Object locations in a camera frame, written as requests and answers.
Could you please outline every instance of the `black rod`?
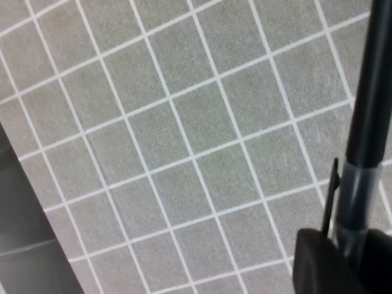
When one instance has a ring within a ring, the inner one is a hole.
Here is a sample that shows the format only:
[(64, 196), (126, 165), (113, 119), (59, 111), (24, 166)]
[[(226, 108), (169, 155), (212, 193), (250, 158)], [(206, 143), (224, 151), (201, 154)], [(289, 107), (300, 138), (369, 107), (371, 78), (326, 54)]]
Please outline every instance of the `black rod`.
[(376, 167), (382, 161), (392, 110), (392, 1), (374, 0), (360, 82), (347, 143), (347, 162)]

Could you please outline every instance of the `square tile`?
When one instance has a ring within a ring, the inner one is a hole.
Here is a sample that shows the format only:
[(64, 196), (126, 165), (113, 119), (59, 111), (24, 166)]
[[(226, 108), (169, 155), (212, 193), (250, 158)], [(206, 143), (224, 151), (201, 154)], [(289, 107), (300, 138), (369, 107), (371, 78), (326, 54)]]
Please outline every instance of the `square tile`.
[(105, 62), (125, 112), (165, 97), (145, 41), (106, 57)]
[(313, 0), (255, 0), (271, 50), (323, 29)]
[(80, 260), (79, 262), (72, 262), (71, 267), (79, 280), (81, 287), (85, 294), (96, 294), (99, 293), (97, 283), (94, 280), (94, 276), (90, 270), (90, 267), (86, 260)]
[(222, 80), (242, 135), (288, 120), (288, 114), (268, 61)]
[(246, 147), (265, 196), (312, 182), (292, 126), (253, 138)]
[(209, 2), (212, 2), (212, 1), (211, 0), (192, 0), (192, 3), (193, 3), (195, 8), (199, 7), (199, 6), (202, 6), (202, 5), (204, 5), (206, 3), (209, 3)]
[(19, 90), (54, 74), (33, 22), (1, 37), (0, 48)]
[(20, 162), (43, 208), (61, 203), (53, 178), (41, 154)]
[(347, 98), (325, 37), (291, 49), (275, 60), (295, 116)]
[(79, 133), (57, 81), (28, 92), (22, 99), (43, 146)]
[(47, 212), (50, 225), (68, 259), (83, 255), (78, 236), (65, 208)]
[(283, 257), (263, 205), (225, 214), (220, 221), (239, 268)]
[(4, 0), (0, 3), (0, 31), (29, 17), (24, 0)]
[(174, 290), (174, 291), (170, 291), (170, 292), (166, 292), (168, 294), (194, 294), (194, 291), (192, 288), (183, 288), (183, 289), (179, 289), (179, 290)]
[(192, 162), (157, 173), (153, 180), (172, 225), (211, 214)]
[(159, 235), (133, 244), (150, 291), (188, 283), (171, 236)]
[(197, 291), (199, 294), (239, 294), (243, 292), (237, 276), (202, 283), (197, 285)]
[(194, 153), (237, 139), (217, 84), (181, 96), (175, 105)]
[(38, 22), (60, 72), (95, 56), (75, 1), (46, 13)]
[(66, 75), (62, 80), (84, 129), (121, 115), (98, 61)]
[(384, 232), (392, 229), (392, 224), (389, 220), (388, 214), (386, 213), (385, 205), (384, 202), (382, 201), (381, 194), (378, 187), (374, 194), (372, 215), (371, 215), (369, 226), (370, 228), (377, 228)]
[(320, 0), (320, 4), (329, 26), (356, 17), (371, 9), (371, 0)]
[(213, 76), (192, 18), (180, 21), (149, 39), (171, 93)]
[(330, 177), (335, 157), (344, 158), (351, 117), (351, 108), (346, 105), (298, 123), (319, 181)]
[(101, 51), (107, 51), (140, 35), (129, 1), (82, 0), (81, 4)]
[(360, 79), (368, 22), (369, 19), (357, 21), (331, 34), (353, 96)]
[(265, 54), (248, 1), (222, 1), (198, 14), (218, 72)]
[(17, 99), (0, 105), (0, 122), (17, 156), (38, 149), (36, 139)]
[(136, 0), (135, 4), (146, 31), (189, 11), (186, 0)]
[(384, 185), (386, 197), (390, 205), (392, 205), (392, 165), (387, 165), (386, 167), (382, 168), (380, 179)]
[(88, 252), (125, 242), (105, 193), (69, 206)]
[(260, 199), (240, 145), (198, 159), (217, 211)]
[(105, 293), (142, 294), (146, 290), (129, 248), (122, 247), (91, 258), (92, 265)]
[(50, 149), (47, 156), (66, 199), (79, 197), (102, 187), (82, 139)]
[(90, 133), (88, 140), (108, 184), (144, 172), (124, 121)]
[(0, 101), (14, 93), (15, 92), (7, 75), (6, 69), (4, 68), (3, 63), (0, 62)]
[(189, 156), (168, 103), (146, 110), (129, 120), (149, 169)]
[(175, 231), (190, 275), (199, 280), (233, 270), (214, 219)]
[(146, 178), (113, 189), (112, 195), (130, 239), (167, 228)]
[(40, 10), (56, 2), (57, 0), (30, 0), (31, 7), (35, 12), (39, 12)]
[(242, 276), (249, 294), (259, 294), (260, 289), (268, 294), (295, 294), (293, 282), (283, 264), (248, 271)]
[(323, 208), (315, 189), (271, 200), (268, 206), (288, 256), (294, 254), (299, 229), (321, 226)]

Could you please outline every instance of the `black pole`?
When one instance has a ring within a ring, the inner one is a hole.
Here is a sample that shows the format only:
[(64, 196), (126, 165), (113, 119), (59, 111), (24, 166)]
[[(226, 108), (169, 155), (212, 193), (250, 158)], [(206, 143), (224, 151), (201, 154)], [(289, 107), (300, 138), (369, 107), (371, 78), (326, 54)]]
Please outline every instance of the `black pole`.
[(392, 111), (392, 0), (374, 0), (337, 206), (334, 239), (358, 270)]
[(384, 156), (392, 110), (392, 1), (373, 1), (347, 162), (376, 167)]

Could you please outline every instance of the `white grout line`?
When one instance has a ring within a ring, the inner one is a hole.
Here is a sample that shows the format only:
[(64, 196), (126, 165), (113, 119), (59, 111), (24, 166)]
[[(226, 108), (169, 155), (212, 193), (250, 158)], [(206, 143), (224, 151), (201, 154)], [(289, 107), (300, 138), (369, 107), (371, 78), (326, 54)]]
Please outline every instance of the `white grout line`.
[[(74, 115), (74, 117), (75, 117), (75, 115), (76, 115), (75, 109), (73, 108), (72, 104), (70, 103), (70, 99), (69, 99), (68, 94), (67, 94), (67, 92), (66, 92), (66, 90), (65, 90), (64, 84), (62, 83), (62, 80), (61, 80), (61, 78), (59, 77), (58, 69), (57, 69), (56, 64), (55, 64), (55, 62), (54, 62), (54, 60), (53, 60), (53, 57), (52, 57), (52, 55), (51, 55), (51, 53), (50, 53), (48, 44), (47, 44), (47, 42), (46, 42), (46, 40), (45, 40), (45, 38), (44, 38), (44, 36), (43, 36), (43, 33), (42, 33), (42, 31), (41, 31), (41, 28), (40, 28), (40, 26), (39, 26), (39, 24), (38, 24), (37, 17), (36, 17), (35, 14), (34, 14), (34, 11), (33, 11), (32, 7), (31, 7), (30, 1), (29, 1), (29, 0), (25, 0), (25, 3), (26, 3), (26, 5), (27, 5), (27, 7), (28, 7), (28, 10), (29, 10), (30, 14), (31, 14), (32, 20), (33, 20), (34, 25), (35, 25), (35, 27), (36, 27), (36, 29), (37, 29), (38, 35), (39, 35), (39, 37), (40, 37), (40, 39), (41, 39), (42, 45), (43, 45), (43, 47), (44, 47), (44, 49), (45, 49), (45, 52), (46, 52), (46, 54), (47, 54), (47, 56), (48, 56), (48, 59), (49, 59), (49, 61), (50, 61), (50, 64), (51, 64), (51, 66), (52, 66), (52, 68), (53, 68), (53, 70), (54, 70), (54, 72), (55, 72), (55, 75), (56, 75), (57, 78), (58, 78), (58, 81), (59, 81), (59, 83), (60, 83), (60, 85), (61, 85), (61, 87), (62, 87), (63, 93), (64, 93), (64, 95), (65, 95), (65, 97), (66, 97), (66, 99), (67, 99), (67, 102), (68, 102), (69, 105), (70, 105), (71, 111), (73, 111), (73, 115)], [(50, 174), (51, 174), (51, 176), (52, 176), (52, 178), (53, 178), (53, 181), (55, 182), (55, 185), (56, 185), (56, 187), (58, 188), (58, 191), (59, 191), (59, 195), (60, 195), (60, 197), (61, 197), (61, 200), (62, 200), (62, 202), (65, 202), (66, 199), (65, 199), (65, 197), (64, 197), (64, 194), (63, 194), (63, 192), (62, 192), (62, 190), (61, 190), (61, 188), (60, 188), (60, 186), (59, 186), (59, 183), (58, 183), (58, 181), (57, 181), (57, 179), (56, 179), (56, 177), (55, 177), (55, 173), (53, 172), (53, 170), (52, 170), (52, 168), (51, 168), (51, 165), (50, 165), (50, 163), (49, 163), (49, 160), (47, 159), (46, 153), (45, 153), (45, 151), (43, 151), (43, 150), (42, 150), (42, 155), (43, 155), (43, 158), (45, 159), (45, 162), (46, 162), (46, 164), (47, 164), (47, 166), (48, 166), (48, 169), (49, 169), (49, 172), (50, 172)], [(78, 228), (78, 225), (77, 225), (77, 223), (76, 223), (76, 221), (75, 221), (75, 219), (74, 219), (74, 217), (73, 217), (73, 215), (72, 215), (72, 213), (71, 213), (71, 211), (70, 211), (70, 209), (69, 209), (69, 206), (66, 204), (65, 207), (66, 207), (66, 210), (67, 210), (68, 215), (69, 215), (69, 217), (70, 217), (71, 223), (72, 223), (73, 227), (75, 228), (75, 231), (76, 231), (76, 234), (77, 234), (77, 236), (78, 236), (78, 239), (79, 239), (79, 242), (80, 242), (82, 251), (83, 251), (83, 252), (85, 253), (85, 255), (86, 255), (86, 254), (87, 254), (86, 246), (85, 246), (85, 244), (84, 244), (84, 242), (83, 242), (83, 239), (82, 239), (82, 237), (81, 237), (81, 234), (80, 234), (80, 230), (79, 230), (79, 228)], [(92, 262), (91, 262), (90, 258), (87, 258), (87, 263), (88, 263), (88, 265), (89, 265), (89, 267), (90, 267), (92, 276), (94, 277), (94, 280), (95, 280), (95, 282), (96, 282), (96, 284), (97, 284), (97, 286), (98, 286), (98, 289), (99, 289), (100, 294), (104, 294), (104, 291), (103, 291), (103, 289), (102, 289), (102, 286), (101, 286), (100, 281), (99, 281), (99, 279), (98, 279), (97, 273), (96, 273), (96, 271), (95, 271), (95, 269), (94, 269), (94, 267), (93, 267), (93, 265), (92, 265)]]
[[(80, 1), (79, 1), (79, 0), (76, 0), (76, 3), (77, 3), (78, 10), (79, 10), (79, 12), (80, 12), (80, 14), (81, 14), (82, 20), (83, 20), (83, 22), (84, 22), (84, 24), (85, 24), (86, 30), (87, 30), (87, 32), (88, 32), (88, 35), (89, 35), (89, 37), (90, 37), (90, 39), (91, 39), (92, 45), (93, 45), (93, 47), (94, 47), (94, 49), (95, 49), (95, 51), (96, 51), (96, 54), (97, 54), (97, 56), (98, 56), (98, 58), (99, 58), (99, 61), (100, 61), (100, 64), (101, 64), (101, 66), (102, 66), (102, 68), (103, 68), (103, 70), (104, 70), (105, 76), (106, 76), (106, 78), (107, 78), (107, 80), (108, 80), (110, 89), (111, 89), (111, 91), (112, 91), (112, 93), (113, 93), (113, 95), (114, 95), (114, 97), (115, 97), (116, 103), (118, 104), (118, 107), (119, 107), (120, 112), (121, 112), (121, 114), (122, 114), (122, 119), (124, 120), (124, 122), (125, 122), (125, 124), (126, 124), (126, 126), (127, 126), (127, 128), (128, 128), (128, 131), (129, 131), (129, 133), (130, 133), (130, 136), (132, 137), (132, 139), (133, 139), (133, 141), (134, 141), (134, 143), (135, 143), (135, 145), (136, 145), (137, 142), (136, 142), (136, 139), (134, 138), (134, 136), (132, 136), (132, 135), (133, 135), (133, 131), (132, 131), (132, 129), (131, 129), (131, 126), (130, 126), (130, 124), (129, 124), (128, 119), (126, 118), (126, 114), (125, 114), (125, 111), (124, 111), (124, 107), (123, 107), (123, 105), (122, 105), (122, 103), (121, 103), (121, 101), (120, 101), (120, 99), (119, 99), (117, 90), (116, 90), (116, 88), (115, 88), (115, 86), (114, 86), (114, 83), (113, 83), (113, 81), (112, 81), (112, 79), (111, 79), (111, 76), (110, 76), (109, 71), (108, 71), (108, 69), (107, 69), (107, 67), (106, 67), (106, 64), (105, 64), (105, 62), (104, 62), (104, 59), (103, 59), (103, 57), (102, 57), (102, 55), (101, 55), (101, 52), (100, 52), (99, 47), (98, 47), (98, 44), (97, 44), (97, 42), (96, 42), (96, 40), (95, 40), (94, 34), (92, 33), (91, 27), (90, 27), (90, 25), (89, 25), (89, 23), (88, 23), (88, 20), (87, 20), (87, 17), (86, 17), (86, 15), (85, 15), (85, 12), (84, 12), (84, 10), (83, 10), (83, 7), (82, 7), (82, 5), (80, 4)], [(99, 176), (100, 176), (101, 181), (102, 181), (102, 183), (103, 183), (103, 185), (104, 185), (104, 188), (105, 188), (106, 193), (107, 193), (107, 195), (108, 195), (109, 201), (110, 201), (110, 203), (111, 203), (111, 207), (112, 207), (113, 212), (114, 212), (114, 214), (115, 214), (115, 216), (116, 216), (116, 219), (117, 219), (117, 221), (118, 221), (118, 224), (119, 224), (119, 226), (120, 226), (120, 228), (121, 228), (122, 234), (124, 235), (124, 238), (125, 238), (126, 243), (127, 243), (127, 247), (128, 247), (129, 252), (130, 252), (130, 254), (131, 254), (131, 256), (132, 256), (132, 259), (134, 260), (136, 269), (137, 269), (137, 271), (138, 271), (138, 273), (139, 273), (139, 276), (140, 276), (140, 279), (141, 279), (141, 281), (142, 281), (142, 283), (143, 283), (143, 286), (144, 286), (144, 288), (145, 288), (145, 290), (146, 290), (147, 293), (151, 293), (151, 292), (150, 292), (150, 289), (149, 289), (149, 286), (148, 286), (148, 284), (147, 284), (145, 275), (144, 275), (144, 273), (143, 273), (143, 270), (141, 269), (141, 266), (140, 266), (140, 264), (139, 264), (139, 261), (138, 261), (138, 259), (137, 259), (136, 254), (135, 254), (135, 251), (134, 251), (134, 249), (133, 249), (133, 247), (132, 247), (132, 245), (131, 245), (131, 243), (130, 243), (130, 240), (129, 240), (129, 237), (128, 237), (128, 235), (127, 235), (125, 226), (124, 226), (124, 224), (123, 224), (123, 222), (122, 222), (122, 220), (121, 220), (121, 218), (120, 218), (120, 216), (119, 216), (118, 210), (117, 210), (117, 208), (116, 208), (116, 206), (115, 206), (115, 203), (114, 203), (114, 201), (113, 201), (113, 198), (112, 198), (112, 196), (111, 196), (109, 187), (107, 186), (107, 184), (106, 184), (106, 182), (105, 182), (105, 180), (104, 180), (104, 176), (103, 176), (102, 172), (100, 171), (100, 168), (99, 168), (98, 163), (96, 163), (96, 165), (97, 165), (96, 169), (97, 169), (97, 171), (99, 171)]]
[[(247, 268), (241, 269), (240, 273), (246, 273), (248, 271), (254, 271), (254, 270), (258, 270), (260, 268), (266, 268), (266, 267), (273, 266), (273, 265), (280, 265), (281, 263), (289, 262), (291, 260), (293, 260), (293, 257), (282, 258), (282, 259), (278, 259), (278, 260), (272, 260), (270, 262), (261, 263), (259, 265), (252, 265), (252, 266), (249, 266)], [(195, 285), (200, 285), (200, 284), (216, 281), (218, 279), (223, 279), (225, 277), (231, 277), (231, 276), (235, 276), (235, 275), (236, 275), (235, 271), (231, 271), (231, 272), (224, 273), (224, 274), (218, 274), (216, 276), (207, 277), (205, 279), (197, 280), (197, 281), (195, 281)], [(190, 284), (178, 285), (178, 286), (174, 286), (174, 287), (165, 288), (165, 289), (161, 289), (161, 290), (155, 291), (153, 294), (164, 294), (164, 293), (172, 292), (172, 291), (175, 291), (175, 290), (181, 290), (181, 289), (184, 289), (184, 288), (188, 288), (189, 286), (190, 286)]]
[[(305, 147), (304, 141), (302, 139), (302, 136), (300, 134), (300, 130), (299, 130), (298, 126), (297, 126), (297, 123), (295, 121), (295, 117), (294, 117), (294, 114), (292, 112), (290, 103), (289, 103), (289, 101), (287, 99), (287, 95), (286, 95), (286, 92), (285, 92), (285, 89), (284, 89), (284, 86), (283, 86), (283, 82), (281, 80), (281, 77), (280, 77), (279, 72), (277, 70), (274, 58), (272, 56), (272, 52), (271, 52), (270, 46), (268, 44), (268, 41), (267, 41), (267, 38), (266, 38), (266, 35), (265, 35), (265, 32), (264, 32), (262, 23), (260, 21), (260, 17), (258, 16), (257, 9), (255, 7), (255, 4), (254, 4), (253, 0), (249, 0), (248, 2), (249, 2), (249, 5), (251, 7), (251, 11), (252, 11), (252, 14), (254, 16), (254, 19), (255, 19), (255, 22), (256, 22), (256, 25), (257, 25), (257, 29), (258, 29), (258, 32), (259, 32), (260, 37), (262, 39), (263, 45), (265, 47), (265, 51), (267, 53), (269, 62), (271, 64), (271, 67), (272, 67), (275, 79), (277, 81), (277, 85), (279, 87), (279, 91), (280, 91), (280, 93), (282, 95), (282, 98), (283, 98), (283, 101), (284, 101), (284, 104), (285, 104), (288, 116), (289, 116), (289, 118), (290, 118), (290, 120), (292, 122), (292, 126), (294, 128), (295, 135), (297, 137), (298, 143), (300, 144), (300, 148), (301, 148), (301, 151), (303, 153), (304, 159), (306, 161), (306, 165), (307, 165), (309, 173), (311, 175), (313, 184), (317, 184), (317, 177), (316, 177), (316, 175), (314, 173), (311, 160), (310, 160), (309, 155), (308, 155), (308, 153), (306, 151), (306, 147)], [(320, 199), (320, 202), (323, 205), (324, 202), (323, 202), (323, 195), (322, 195), (321, 189), (320, 189), (319, 186), (316, 186), (315, 188), (316, 188), (316, 191), (317, 191), (318, 198)], [(268, 208), (268, 205), (266, 205), (266, 210), (267, 210), (267, 213), (269, 214), (269, 218), (271, 219), (271, 223), (273, 224), (273, 227), (275, 227), (274, 230), (276, 231), (276, 236), (280, 240), (279, 233), (278, 233), (277, 228), (276, 228), (276, 226), (274, 224), (273, 217), (272, 217), (272, 214), (270, 212), (270, 209)], [(287, 258), (287, 254), (286, 254), (286, 252), (284, 250), (283, 244), (281, 245), (281, 248), (283, 248), (284, 258)], [(291, 264), (289, 262), (286, 262), (286, 266), (287, 266), (287, 269), (288, 269), (289, 273), (292, 274)]]

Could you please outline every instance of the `tile floor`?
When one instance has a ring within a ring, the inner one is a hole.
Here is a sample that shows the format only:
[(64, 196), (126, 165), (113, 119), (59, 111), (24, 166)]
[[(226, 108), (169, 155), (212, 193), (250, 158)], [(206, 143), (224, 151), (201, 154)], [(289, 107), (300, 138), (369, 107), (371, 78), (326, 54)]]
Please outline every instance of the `tile floor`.
[(0, 121), (86, 293), (293, 293), (369, 2), (0, 3)]

